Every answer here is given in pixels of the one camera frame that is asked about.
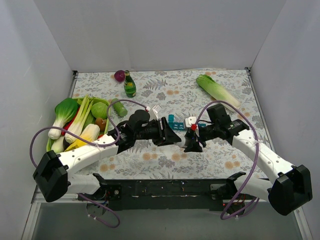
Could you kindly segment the teal weekly pill organizer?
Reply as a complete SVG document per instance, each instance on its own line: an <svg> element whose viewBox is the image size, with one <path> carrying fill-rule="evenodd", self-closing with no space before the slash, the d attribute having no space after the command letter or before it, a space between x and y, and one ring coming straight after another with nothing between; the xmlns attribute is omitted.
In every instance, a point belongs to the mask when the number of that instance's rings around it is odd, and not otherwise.
<svg viewBox="0 0 320 240"><path fill-rule="evenodd" d="M175 130L175 131L184 131L185 130L185 124L183 122L175 121L175 116L173 114L168 115L167 122L172 130Z"/></svg>

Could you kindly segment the white pill bottle blue label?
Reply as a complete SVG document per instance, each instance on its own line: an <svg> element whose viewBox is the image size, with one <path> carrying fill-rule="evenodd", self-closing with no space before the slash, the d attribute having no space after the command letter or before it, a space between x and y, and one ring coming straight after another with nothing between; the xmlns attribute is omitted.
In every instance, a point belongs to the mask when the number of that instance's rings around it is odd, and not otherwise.
<svg viewBox="0 0 320 240"><path fill-rule="evenodd" d="M187 147L186 139L184 138L179 142L175 142L174 145L178 146L179 148L185 149Z"/></svg>

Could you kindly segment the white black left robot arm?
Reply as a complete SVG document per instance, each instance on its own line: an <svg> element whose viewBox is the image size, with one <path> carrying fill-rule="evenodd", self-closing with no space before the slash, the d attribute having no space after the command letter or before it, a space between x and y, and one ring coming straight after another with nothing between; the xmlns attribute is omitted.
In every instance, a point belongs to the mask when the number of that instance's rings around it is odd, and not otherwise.
<svg viewBox="0 0 320 240"><path fill-rule="evenodd" d="M92 145L86 144L62 153L46 152L33 178L49 203L65 194L99 195L107 184L103 178L97 173L81 175L78 171L132 148L137 140L151 140L158 147L182 141L165 117L150 119L147 111L139 109Z"/></svg>

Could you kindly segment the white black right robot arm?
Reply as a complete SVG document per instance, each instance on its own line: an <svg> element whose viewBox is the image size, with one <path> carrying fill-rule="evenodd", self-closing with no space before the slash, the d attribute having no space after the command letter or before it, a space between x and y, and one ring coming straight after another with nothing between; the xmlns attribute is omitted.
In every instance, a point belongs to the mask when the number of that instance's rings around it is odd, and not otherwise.
<svg viewBox="0 0 320 240"><path fill-rule="evenodd" d="M262 179L244 172L235 173L226 179L224 185L211 190L215 198L250 195L269 202L283 216L312 200L308 168L295 166L260 143L253 128L240 119L231 120L222 104L213 105L206 111L210 124L205 127L199 125L196 117L186 118L185 152L202 152L207 141L220 138L244 153L253 161L253 167L259 167L267 177Z"/></svg>

